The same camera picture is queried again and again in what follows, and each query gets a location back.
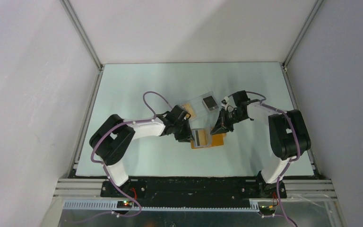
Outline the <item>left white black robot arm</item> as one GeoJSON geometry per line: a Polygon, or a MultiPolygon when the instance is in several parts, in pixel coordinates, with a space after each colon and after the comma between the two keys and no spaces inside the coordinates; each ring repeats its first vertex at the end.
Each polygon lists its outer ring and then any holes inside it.
{"type": "Polygon", "coordinates": [[[131,142],[145,137],[173,135],[177,142],[191,142],[191,114],[176,105],[170,111],[154,114],[152,118],[125,120],[113,114],[101,125],[89,140],[93,149],[91,161],[100,164],[113,183],[112,191],[119,197],[130,192],[129,175],[123,157],[131,142]]]}

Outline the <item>orange leather card holder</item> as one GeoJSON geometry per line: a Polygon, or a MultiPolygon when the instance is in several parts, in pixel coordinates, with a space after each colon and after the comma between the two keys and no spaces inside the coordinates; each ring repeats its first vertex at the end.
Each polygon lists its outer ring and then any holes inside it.
{"type": "Polygon", "coordinates": [[[210,129],[209,128],[203,128],[206,131],[206,135],[207,135],[207,141],[208,141],[208,145],[204,148],[213,148],[213,147],[219,147],[219,146],[223,146],[224,145],[224,140],[226,137],[225,133],[222,134],[217,134],[217,135],[211,135],[210,134],[210,129]]]}

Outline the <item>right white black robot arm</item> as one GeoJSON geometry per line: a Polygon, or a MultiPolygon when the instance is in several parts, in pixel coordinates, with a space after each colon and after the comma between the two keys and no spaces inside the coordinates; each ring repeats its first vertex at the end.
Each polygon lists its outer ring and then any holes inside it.
{"type": "Polygon", "coordinates": [[[260,197],[272,195],[289,166],[311,148],[311,139],[302,113],[282,110],[265,103],[266,97],[250,99],[250,91],[241,90],[221,101],[219,116],[211,135],[234,131],[236,123],[251,120],[268,126],[273,152],[270,163],[257,175],[256,192],[260,197]]]}

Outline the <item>clear plastic card tray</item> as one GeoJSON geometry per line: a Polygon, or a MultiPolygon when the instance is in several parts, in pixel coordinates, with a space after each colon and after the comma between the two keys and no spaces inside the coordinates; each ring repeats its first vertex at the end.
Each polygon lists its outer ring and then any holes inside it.
{"type": "Polygon", "coordinates": [[[210,95],[212,95],[213,97],[214,97],[214,99],[215,99],[215,96],[214,96],[214,93],[213,93],[213,91],[210,91],[210,92],[207,92],[207,93],[204,93],[203,95],[200,95],[200,96],[197,96],[197,97],[195,97],[195,98],[193,98],[193,99],[190,99],[190,100],[188,100],[188,101],[184,101],[184,102],[181,102],[180,103],[180,106],[183,108],[183,104],[185,104],[185,103],[189,103],[189,104],[191,104],[191,106],[193,107],[193,109],[194,109],[194,111],[195,111],[195,113],[196,113],[196,118],[194,118],[194,119],[190,119],[189,118],[189,120],[190,121],[194,121],[194,120],[198,120],[198,119],[200,119],[200,118],[205,118],[205,117],[207,117],[207,116],[209,116],[210,114],[212,114],[212,113],[216,113],[218,110],[219,110],[219,108],[218,109],[216,109],[216,110],[214,110],[214,111],[211,111],[211,112],[209,112],[206,108],[205,108],[205,106],[203,105],[203,102],[202,102],[202,99],[204,98],[204,97],[206,97],[206,96],[210,96],[210,95]]]}

